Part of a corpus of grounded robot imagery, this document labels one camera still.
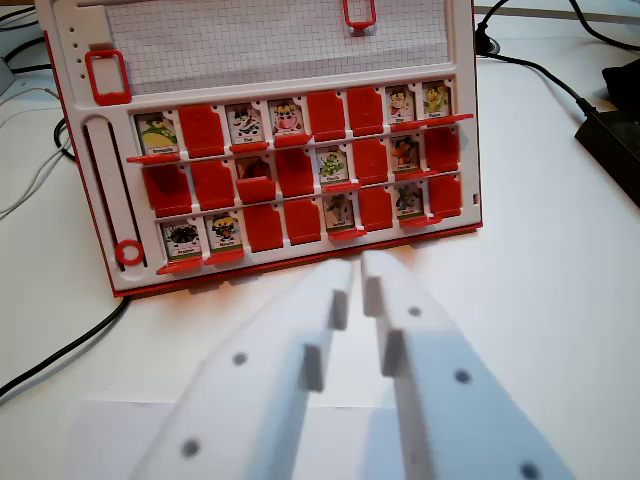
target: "character card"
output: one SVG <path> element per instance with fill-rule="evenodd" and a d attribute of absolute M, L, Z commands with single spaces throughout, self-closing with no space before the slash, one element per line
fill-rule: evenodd
<path fill-rule="evenodd" d="M 322 199 L 327 232 L 346 230 L 356 226 L 353 218 L 353 203 L 345 195 L 334 195 Z"/>
<path fill-rule="evenodd" d="M 411 218 L 424 215 L 422 189 L 417 183 L 396 185 L 396 214 L 398 218 Z"/>
<path fill-rule="evenodd" d="M 291 98 L 269 102 L 269 116 L 273 125 L 273 135 L 304 133 L 302 111 Z"/>
<path fill-rule="evenodd" d="M 391 166 L 394 172 L 420 169 L 420 148 L 411 135 L 391 138 Z"/>
<path fill-rule="evenodd" d="M 247 178 L 267 177 L 271 180 L 271 168 L 262 157 L 236 158 L 238 180 Z"/>
<path fill-rule="evenodd" d="M 427 118 L 446 117 L 451 115 L 450 90 L 442 80 L 427 82 L 424 90 L 424 114 Z"/>
<path fill-rule="evenodd" d="M 415 120 L 414 105 L 413 92 L 408 87 L 391 87 L 387 89 L 389 125 Z"/>
<path fill-rule="evenodd" d="M 180 150 L 173 122 L 162 112 L 134 116 L 143 155 L 160 155 Z"/>
<path fill-rule="evenodd" d="M 160 229 L 170 261 L 202 255 L 198 229 L 195 225 L 191 225 L 186 220 L 176 220 L 161 224 Z"/>
<path fill-rule="evenodd" d="M 228 213 L 205 217 L 204 223 L 209 236 L 209 246 L 211 253 L 226 252 L 242 248 L 242 238 L 238 220 Z"/>
<path fill-rule="evenodd" d="M 320 184 L 340 183 L 349 179 L 347 154 L 337 146 L 316 149 Z"/>
<path fill-rule="evenodd" d="M 250 103 L 228 106 L 227 120 L 234 145 L 264 141 L 260 112 Z"/>

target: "red frame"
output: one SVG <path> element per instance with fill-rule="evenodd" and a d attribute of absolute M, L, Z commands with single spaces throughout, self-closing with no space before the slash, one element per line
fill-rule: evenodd
<path fill-rule="evenodd" d="M 93 71 L 93 59 L 108 57 L 118 58 L 118 63 L 120 65 L 120 77 L 122 78 L 122 88 L 124 89 L 122 92 L 100 93 L 98 91 L 98 85 L 96 84 L 96 77 Z M 127 70 L 124 66 L 124 58 L 122 57 L 122 53 L 120 53 L 120 50 L 112 48 L 110 50 L 89 51 L 85 54 L 84 61 L 87 65 L 87 73 L 89 74 L 89 82 L 91 83 L 93 99 L 98 105 L 100 105 L 101 107 L 108 107 L 109 105 L 122 105 L 124 103 L 131 103 L 131 87 L 129 87 L 129 78 L 127 77 Z"/>
<path fill-rule="evenodd" d="M 349 19 L 349 0 L 343 0 L 342 5 L 344 7 L 344 21 L 347 22 L 354 30 L 364 30 L 367 27 L 370 27 L 376 23 L 376 3 L 375 0 L 369 0 L 371 5 L 371 20 L 366 22 L 352 22 Z"/>

